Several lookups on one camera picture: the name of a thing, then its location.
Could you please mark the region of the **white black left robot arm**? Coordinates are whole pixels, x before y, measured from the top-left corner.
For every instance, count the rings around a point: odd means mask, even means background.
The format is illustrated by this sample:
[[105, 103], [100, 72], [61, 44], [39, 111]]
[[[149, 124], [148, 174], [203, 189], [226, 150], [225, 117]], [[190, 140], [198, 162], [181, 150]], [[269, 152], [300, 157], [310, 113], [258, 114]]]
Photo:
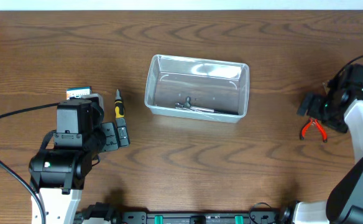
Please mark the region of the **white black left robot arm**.
[[114, 102], [116, 120], [105, 123], [97, 97], [65, 100], [57, 106], [57, 128], [48, 133], [30, 160], [30, 182], [42, 206], [45, 223], [73, 223], [85, 177], [100, 154], [130, 145], [120, 97]]

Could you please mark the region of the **silver ratchet wrench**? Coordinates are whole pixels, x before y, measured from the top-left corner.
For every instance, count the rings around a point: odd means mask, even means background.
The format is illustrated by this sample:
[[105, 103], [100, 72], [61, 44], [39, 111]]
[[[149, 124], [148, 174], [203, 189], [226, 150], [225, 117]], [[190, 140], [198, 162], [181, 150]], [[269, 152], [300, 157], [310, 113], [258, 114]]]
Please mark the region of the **silver ratchet wrench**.
[[212, 120], [213, 118], [208, 115], [208, 113], [214, 113], [214, 109], [210, 108], [202, 108], [198, 106], [188, 106], [187, 104], [176, 103], [175, 108], [178, 110], [185, 110], [187, 115], [186, 118], [191, 119], [203, 119], [203, 120]]

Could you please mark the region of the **small steel claw hammer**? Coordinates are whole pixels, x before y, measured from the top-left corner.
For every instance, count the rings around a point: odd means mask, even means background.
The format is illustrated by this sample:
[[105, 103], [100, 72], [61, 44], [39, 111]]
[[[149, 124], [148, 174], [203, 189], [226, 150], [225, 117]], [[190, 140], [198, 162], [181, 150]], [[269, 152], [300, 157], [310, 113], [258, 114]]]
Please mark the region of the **small steel claw hammer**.
[[235, 111], [227, 111], [227, 110], [217, 110], [212, 108], [204, 108], [199, 106], [193, 106], [191, 104], [191, 97], [187, 96], [185, 102], [181, 104], [181, 108], [190, 111], [197, 111], [197, 112], [204, 112], [204, 113], [217, 113], [217, 114], [231, 114], [231, 115], [238, 115], [238, 112]]

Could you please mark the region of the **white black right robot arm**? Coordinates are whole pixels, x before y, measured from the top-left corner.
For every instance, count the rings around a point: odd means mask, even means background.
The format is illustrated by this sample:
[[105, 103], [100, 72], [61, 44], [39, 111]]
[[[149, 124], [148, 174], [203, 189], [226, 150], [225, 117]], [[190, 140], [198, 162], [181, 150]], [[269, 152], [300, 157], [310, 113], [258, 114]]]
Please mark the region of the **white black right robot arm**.
[[327, 84], [327, 93], [308, 93], [298, 115], [349, 133], [355, 164], [325, 201], [295, 202], [278, 214], [277, 223], [363, 223], [363, 65], [346, 65]]

